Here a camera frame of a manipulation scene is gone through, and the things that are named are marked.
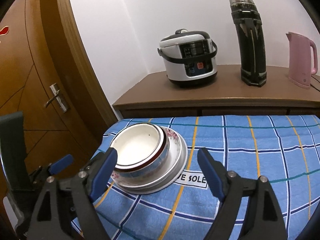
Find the wooden table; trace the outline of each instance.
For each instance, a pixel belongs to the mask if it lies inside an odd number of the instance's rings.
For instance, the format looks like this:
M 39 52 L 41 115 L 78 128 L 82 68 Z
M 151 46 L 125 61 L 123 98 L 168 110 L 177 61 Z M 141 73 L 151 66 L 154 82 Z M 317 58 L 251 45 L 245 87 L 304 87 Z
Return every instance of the wooden table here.
M 113 107 L 124 118 L 320 114 L 320 92 L 294 85 L 288 80 L 288 71 L 267 66 L 267 83 L 261 88 L 241 81 L 240 65 L 219 65 L 214 82 L 188 89 L 172 84 L 166 72 L 153 73 L 122 95 Z M 311 83 L 320 89 L 313 78 Z

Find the silver door handle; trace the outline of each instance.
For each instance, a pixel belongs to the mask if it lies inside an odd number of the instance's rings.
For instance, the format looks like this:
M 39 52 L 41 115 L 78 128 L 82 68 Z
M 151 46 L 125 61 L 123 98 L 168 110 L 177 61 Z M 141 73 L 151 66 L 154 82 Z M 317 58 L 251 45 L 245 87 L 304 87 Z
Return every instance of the silver door handle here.
M 51 98 L 45 105 L 44 107 L 47 108 L 55 99 L 57 100 L 60 108 L 62 111 L 65 113 L 69 109 L 68 103 L 65 101 L 63 95 L 61 94 L 59 90 L 59 86 L 57 83 L 52 84 L 50 87 L 50 90 L 53 94 L 53 98 Z

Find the door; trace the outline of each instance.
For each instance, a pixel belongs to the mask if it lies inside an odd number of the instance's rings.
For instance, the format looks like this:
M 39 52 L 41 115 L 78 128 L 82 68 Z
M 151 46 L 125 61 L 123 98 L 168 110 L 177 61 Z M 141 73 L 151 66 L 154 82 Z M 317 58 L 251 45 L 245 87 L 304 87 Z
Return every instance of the door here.
M 0 30 L 6 26 L 8 32 L 0 36 L 0 115 L 23 111 L 28 172 L 71 154 L 74 163 L 59 177 L 73 176 L 99 142 L 74 108 L 57 74 L 44 36 L 40 0 L 16 0 L 0 22 Z M 45 108 L 53 97 L 50 85 L 54 83 L 69 105 L 65 113 L 57 100 Z M 4 219 L 6 190 L 0 169 L 0 215 Z

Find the brown countertop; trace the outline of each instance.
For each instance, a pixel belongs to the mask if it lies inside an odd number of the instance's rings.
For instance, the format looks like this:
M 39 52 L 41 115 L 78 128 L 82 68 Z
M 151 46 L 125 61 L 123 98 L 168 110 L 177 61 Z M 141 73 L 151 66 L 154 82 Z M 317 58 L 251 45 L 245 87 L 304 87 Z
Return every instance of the brown countertop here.
M 288 68 L 267 66 L 267 83 L 259 88 L 240 79 L 240 65 L 219 65 L 215 81 L 197 88 L 172 84 L 166 72 L 149 74 L 114 104 L 118 110 L 200 106 L 320 107 L 320 92 L 288 80 Z M 320 89 L 320 84 L 311 82 Z

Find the blue plaid tablecloth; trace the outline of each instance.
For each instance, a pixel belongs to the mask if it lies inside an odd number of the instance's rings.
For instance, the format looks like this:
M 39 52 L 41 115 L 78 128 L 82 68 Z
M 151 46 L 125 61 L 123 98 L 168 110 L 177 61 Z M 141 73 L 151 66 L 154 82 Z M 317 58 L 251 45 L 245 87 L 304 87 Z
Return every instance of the blue plaid tablecloth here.
M 108 190 L 94 205 L 112 239 L 204 238 L 219 201 L 211 195 L 197 163 L 200 147 L 207 147 L 215 160 L 242 177 L 269 178 L 289 239 L 302 231 L 320 200 L 320 126 L 316 116 L 125 119 L 106 131 L 95 154 L 105 152 L 117 132 L 137 122 L 177 131 L 188 145 L 188 162 L 185 176 L 150 195 L 128 194 L 110 179 Z M 230 239 L 237 239 L 240 233 L 247 201 L 243 198 Z M 74 227 L 81 232 L 77 220 Z

